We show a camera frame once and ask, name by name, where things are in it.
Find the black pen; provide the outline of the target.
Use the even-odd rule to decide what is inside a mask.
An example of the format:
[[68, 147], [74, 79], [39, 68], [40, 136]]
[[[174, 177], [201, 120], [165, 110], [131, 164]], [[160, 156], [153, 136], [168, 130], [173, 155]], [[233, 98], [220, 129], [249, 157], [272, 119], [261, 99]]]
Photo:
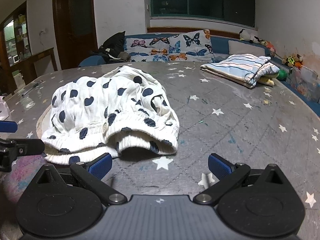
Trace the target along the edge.
[[42, 83], [42, 80], [39, 82], [35, 82], [30, 88], [25, 89], [23, 93], [21, 94], [21, 97], [25, 97], [29, 92], [31, 92], [33, 89], [39, 87], [39, 85]]

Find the white navy polka dot pants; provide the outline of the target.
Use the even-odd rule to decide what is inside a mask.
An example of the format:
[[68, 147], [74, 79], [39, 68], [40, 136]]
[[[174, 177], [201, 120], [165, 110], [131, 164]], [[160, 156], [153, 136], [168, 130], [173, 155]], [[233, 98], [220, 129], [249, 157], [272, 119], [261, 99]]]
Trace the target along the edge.
[[83, 76], [52, 96], [42, 134], [50, 163], [84, 163], [128, 148], [160, 155], [177, 152], [180, 123], [165, 88], [150, 74], [121, 66], [99, 77]]

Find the white tissue box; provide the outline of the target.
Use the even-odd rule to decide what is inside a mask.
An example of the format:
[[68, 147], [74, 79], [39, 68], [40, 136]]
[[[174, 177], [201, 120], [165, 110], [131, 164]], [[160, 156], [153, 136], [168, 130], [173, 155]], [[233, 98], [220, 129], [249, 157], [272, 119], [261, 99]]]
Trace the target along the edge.
[[7, 102], [4, 100], [4, 96], [0, 96], [0, 120], [4, 121], [10, 116], [10, 109]]

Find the grey cushion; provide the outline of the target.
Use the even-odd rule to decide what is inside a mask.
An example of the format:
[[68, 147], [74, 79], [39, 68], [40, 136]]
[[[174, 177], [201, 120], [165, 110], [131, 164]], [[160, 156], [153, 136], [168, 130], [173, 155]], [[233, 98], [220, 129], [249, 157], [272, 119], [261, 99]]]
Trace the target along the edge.
[[233, 54], [252, 54], [254, 56], [265, 56], [264, 48], [257, 47], [251, 44], [242, 43], [239, 41], [228, 41], [229, 55]]

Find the folded blue striped clothes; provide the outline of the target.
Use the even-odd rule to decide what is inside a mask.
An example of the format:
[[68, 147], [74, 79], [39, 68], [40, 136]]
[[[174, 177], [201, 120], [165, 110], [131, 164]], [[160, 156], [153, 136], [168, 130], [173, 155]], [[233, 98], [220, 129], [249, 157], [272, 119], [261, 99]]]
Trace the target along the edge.
[[280, 69], [271, 62], [268, 56], [252, 54], [233, 54], [216, 63], [206, 63], [200, 70], [223, 77], [249, 89], [256, 86], [262, 77], [275, 78]]

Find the green bowl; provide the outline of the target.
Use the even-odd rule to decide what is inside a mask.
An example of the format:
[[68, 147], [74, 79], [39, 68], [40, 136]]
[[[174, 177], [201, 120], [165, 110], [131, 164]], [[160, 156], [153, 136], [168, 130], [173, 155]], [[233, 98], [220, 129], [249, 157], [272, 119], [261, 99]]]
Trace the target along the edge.
[[279, 72], [278, 72], [277, 79], [280, 80], [280, 81], [286, 81], [288, 76], [289, 76], [289, 72], [287, 72], [287, 71], [285, 71], [283, 69], [280, 69]]

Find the blue sofa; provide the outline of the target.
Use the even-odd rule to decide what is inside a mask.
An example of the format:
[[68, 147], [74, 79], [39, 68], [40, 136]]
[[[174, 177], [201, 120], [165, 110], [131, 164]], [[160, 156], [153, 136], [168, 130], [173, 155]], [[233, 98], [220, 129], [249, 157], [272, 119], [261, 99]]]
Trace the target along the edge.
[[[163, 33], [163, 34], [153, 34], [153, 33], [147, 33], [147, 34], [136, 34], [136, 35], [126, 35], [125, 40], [128, 38], [134, 38], [134, 39], [148, 39], [148, 38], [156, 38], [156, 37], [170, 37], [173, 34], [170, 33]], [[216, 54], [228, 54], [229, 53], [229, 46], [228, 41], [229, 40], [235, 40], [234, 38], [229, 37], [219, 37], [219, 36], [211, 36], [211, 43], [213, 45], [213, 51]], [[82, 62], [80, 62], [79, 67], [89, 67], [89, 66], [98, 66], [102, 65], [103, 60], [100, 58], [96, 59], [89, 59], [86, 58]], [[319, 103], [313, 102], [308, 100], [306, 97], [304, 97], [302, 94], [300, 94], [297, 90], [295, 90], [286, 80], [281, 81], [281, 83], [290, 89], [292, 92], [294, 92], [300, 99], [302, 99], [318, 116], [319, 116]]]

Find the wooden display cabinet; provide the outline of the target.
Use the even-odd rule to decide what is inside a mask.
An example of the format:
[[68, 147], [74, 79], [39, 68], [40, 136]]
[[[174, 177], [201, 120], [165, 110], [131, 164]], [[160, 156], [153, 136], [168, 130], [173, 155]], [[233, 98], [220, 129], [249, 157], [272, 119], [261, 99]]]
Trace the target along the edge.
[[27, 24], [27, 2], [17, 7], [1, 24], [9, 65], [31, 56]]

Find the clear plastic storage box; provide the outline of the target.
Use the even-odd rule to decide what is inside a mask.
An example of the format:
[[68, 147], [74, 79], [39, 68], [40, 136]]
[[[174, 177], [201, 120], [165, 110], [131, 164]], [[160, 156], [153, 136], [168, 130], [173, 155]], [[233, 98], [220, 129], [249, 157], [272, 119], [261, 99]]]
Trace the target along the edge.
[[319, 102], [319, 75], [307, 68], [292, 68], [290, 85], [309, 101]]

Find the wooden side table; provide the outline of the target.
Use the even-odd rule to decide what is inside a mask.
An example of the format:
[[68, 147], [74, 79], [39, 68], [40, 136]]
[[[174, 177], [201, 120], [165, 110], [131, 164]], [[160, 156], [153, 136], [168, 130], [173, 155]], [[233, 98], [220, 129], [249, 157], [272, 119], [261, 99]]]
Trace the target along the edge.
[[51, 59], [53, 70], [55, 72], [58, 71], [54, 48], [49, 48], [43, 52], [32, 55], [31, 57], [13, 64], [12, 66], [9, 65], [9, 61], [7, 60], [4, 66], [1, 65], [1, 88], [4, 89], [5, 93], [15, 93], [14, 91], [17, 89], [17, 85], [12, 75], [12, 72], [15, 71], [22, 73], [26, 85], [34, 81], [37, 78], [34, 63], [48, 56]]

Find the butterfly print pillow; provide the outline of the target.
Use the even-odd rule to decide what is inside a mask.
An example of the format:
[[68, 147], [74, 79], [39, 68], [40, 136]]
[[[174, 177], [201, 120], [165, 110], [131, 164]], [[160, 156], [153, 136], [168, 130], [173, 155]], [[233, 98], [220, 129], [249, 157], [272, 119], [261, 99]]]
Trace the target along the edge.
[[127, 38], [124, 51], [133, 62], [212, 62], [214, 59], [208, 29], [169, 37]]

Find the black bag on sofa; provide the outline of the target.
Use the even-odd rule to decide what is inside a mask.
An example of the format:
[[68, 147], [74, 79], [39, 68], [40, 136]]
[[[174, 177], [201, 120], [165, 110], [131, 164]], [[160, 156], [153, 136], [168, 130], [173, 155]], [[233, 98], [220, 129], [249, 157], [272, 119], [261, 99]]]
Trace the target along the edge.
[[100, 56], [106, 63], [130, 62], [131, 56], [124, 50], [125, 31], [109, 37], [96, 51], [91, 54]]

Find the plush toys pile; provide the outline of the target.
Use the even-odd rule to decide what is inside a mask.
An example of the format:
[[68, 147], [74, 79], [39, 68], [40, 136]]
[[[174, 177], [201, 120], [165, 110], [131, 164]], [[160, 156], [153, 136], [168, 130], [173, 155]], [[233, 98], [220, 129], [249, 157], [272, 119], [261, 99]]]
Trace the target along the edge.
[[292, 54], [290, 56], [280, 57], [276, 53], [276, 49], [271, 42], [269, 42], [267, 40], [260, 39], [257, 36], [254, 36], [253, 34], [248, 33], [246, 29], [240, 30], [239, 37], [240, 37], [241, 41], [247, 41], [249, 43], [255, 43], [255, 44], [259, 44], [259, 45], [266, 47], [269, 50], [271, 56], [277, 56], [277, 57], [281, 58], [282, 64], [284, 64], [287, 67], [290, 67], [290, 68], [296, 67], [298, 69], [301, 69], [303, 66], [302, 55]]

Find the dark wooden door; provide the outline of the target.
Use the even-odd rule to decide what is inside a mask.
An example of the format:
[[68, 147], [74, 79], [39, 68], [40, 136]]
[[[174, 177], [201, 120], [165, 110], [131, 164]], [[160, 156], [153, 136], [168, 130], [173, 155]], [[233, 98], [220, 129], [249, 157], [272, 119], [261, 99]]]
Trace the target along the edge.
[[53, 20], [61, 69], [76, 68], [98, 48], [93, 0], [53, 0]]

